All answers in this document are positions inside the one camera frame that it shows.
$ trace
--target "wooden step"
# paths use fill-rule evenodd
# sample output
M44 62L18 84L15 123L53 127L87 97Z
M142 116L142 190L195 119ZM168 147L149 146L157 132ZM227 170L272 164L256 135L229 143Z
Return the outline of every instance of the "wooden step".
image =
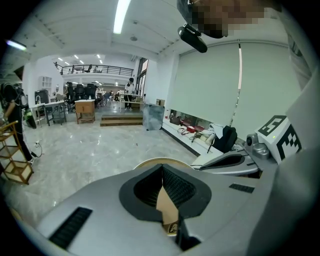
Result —
M142 119L137 120L102 120L100 126L140 126L142 125Z
M101 120L142 120L142 114L115 114L115 115L103 115Z

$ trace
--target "person's arm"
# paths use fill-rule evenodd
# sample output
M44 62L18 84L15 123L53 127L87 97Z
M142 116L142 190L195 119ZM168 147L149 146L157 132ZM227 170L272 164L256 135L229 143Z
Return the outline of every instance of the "person's arm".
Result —
M8 117L11 115L12 111L14 110L14 108L16 107L16 103L14 100L11 100L8 109L6 110L6 112L4 113L4 118L8 119Z

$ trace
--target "balcony railing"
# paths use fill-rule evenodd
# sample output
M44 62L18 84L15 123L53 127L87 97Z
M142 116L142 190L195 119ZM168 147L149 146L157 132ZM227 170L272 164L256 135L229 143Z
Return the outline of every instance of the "balcony railing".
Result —
M106 65L72 65L60 66L54 64L61 75L80 74L80 73L99 73L132 77L134 70L131 68Z

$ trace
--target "shiny tile floor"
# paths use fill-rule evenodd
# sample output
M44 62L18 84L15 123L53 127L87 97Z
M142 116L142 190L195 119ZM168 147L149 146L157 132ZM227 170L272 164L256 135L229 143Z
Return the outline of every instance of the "shiny tile floor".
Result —
M26 141L40 154L36 158L29 185L1 180L9 206L35 227L53 207L85 185L132 170L156 157L169 157L191 164L192 153L162 130L146 131L142 126L100 127L101 116L114 112L113 105L96 111L94 123L77 124L76 114L67 114L67 123L25 128Z

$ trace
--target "ceiling light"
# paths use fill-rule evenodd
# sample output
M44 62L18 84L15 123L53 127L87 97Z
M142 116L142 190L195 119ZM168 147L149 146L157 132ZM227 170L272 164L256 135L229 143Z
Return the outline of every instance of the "ceiling light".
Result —
M131 0L119 0L118 6L116 7L113 33L121 34L122 26L125 21L126 13Z
M27 49L27 47L25 45L23 45L22 43L19 43L19 42L7 40L6 43L8 46L12 46L12 47L17 48L22 51L25 51Z

